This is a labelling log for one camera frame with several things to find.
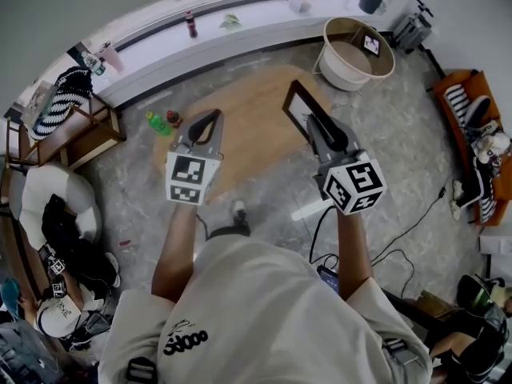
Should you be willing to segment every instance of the black pants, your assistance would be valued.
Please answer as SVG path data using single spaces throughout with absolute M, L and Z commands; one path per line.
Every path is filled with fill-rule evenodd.
M 468 151 L 468 162 L 470 164 L 470 176 L 462 181 L 464 195 L 457 201 L 457 206 L 460 208 L 480 199 L 488 198 L 491 194 L 491 176 L 488 165 L 482 164 L 472 149 Z
M 209 236 L 208 240 L 216 236 L 224 236 L 226 234 L 240 234 L 241 236 L 250 236 L 250 228 L 247 222 L 235 223 L 232 226 L 224 226 L 214 230 Z

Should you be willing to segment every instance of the gray marble floor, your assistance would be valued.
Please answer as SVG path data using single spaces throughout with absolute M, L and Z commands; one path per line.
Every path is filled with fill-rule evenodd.
M 310 70 L 320 44 L 247 55 L 215 70 L 173 86 L 154 98 L 124 111 L 127 141 L 105 152 L 79 173 L 96 189 L 103 214 L 102 243 L 121 264 L 122 289 L 150 288 L 154 267 L 166 235 L 174 204 L 166 200 L 164 177 L 152 163 L 155 134 L 147 110 L 164 113 L 188 104 L 244 75 L 273 64 L 294 64 Z M 389 191 L 378 206 L 363 213 L 370 256 L 374 257 L 396 235 L 413 225 L 436 199 L 451 174 L 457 175 L 456 154 L 442 116 L 425 93 L 433 71 L 421 53 L 397 53 L 392 76 L 363 96 L 336 90 L 321 76 L 318 84 L 333 103 L 333 116 L 352 126 L 364 147 L 384 171 Z M 292 221 L 290 214 L 319 198 L 311 175 L 318 168 L 310 149 L 297 152 L 249 178 L 199 209 L 210 230 L 229 223 L 235 198 L 246 201 L 253 236 L 307 257 L 320 214 Z M 400 238 L 390 250 L 402 249 L 415 266 L 405 297 L 427 289 L 453 300 L 458 279 L 482 268 L 478 252 L 479 229 L 450 216 L 447 195 L 437 202 L 421 224 Z M 198 250 L 203 228 L 196 229 Z M 119 243 L 130 240 L 127 246 Z M 329 212 L 319 232 L 316 255 L 336 252 L 335 214 Z M 399 252 L 375 267 L 382 287 L 399 294 L 411 272 Z

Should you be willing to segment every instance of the white t-shirt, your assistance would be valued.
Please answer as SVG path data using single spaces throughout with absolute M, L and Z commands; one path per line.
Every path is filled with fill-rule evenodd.
M 87 311 L 99 309 L 103 300 L 94 300 L 94 293 L 79 284 L 84 302 L 83 312 L 67 294 L 63 298 L 49 298 L 39 304 L 34 328 L 51 337 L 65 337 L 75 331 L 86 320 Z
M 401 366 L 383 338 L 418 357 Z M 166 384 L 427 383 L 431 373 L 427 349 L 373 279 L 344 302 L 295 252 L 236 235 L 206 244 L 178 303 L 123 292 L 99 382 L 126 382 L 136 357 Z

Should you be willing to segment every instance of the plastic bottle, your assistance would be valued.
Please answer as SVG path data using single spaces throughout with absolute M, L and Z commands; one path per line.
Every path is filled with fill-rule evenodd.
M 160 115 L 157 115 L 151 111 L 146 112 L 146 118 L 150 123 L 151 128 L 157 131 L 159 135 L 169 135 L 170 134 L 170 126 L 167 122 L 165 122 Z
M 198 36 L 198 29 L 195 26 L 194 15 L 190 10 L 185 12 L 186 26 L 189 29 L 190 38 L 196 38 Z
M 102 75 L 105 72 L 105 66 L 94 54 L 83 51 L 82 58 L 87 68 L 89 68 L 96 75 Z

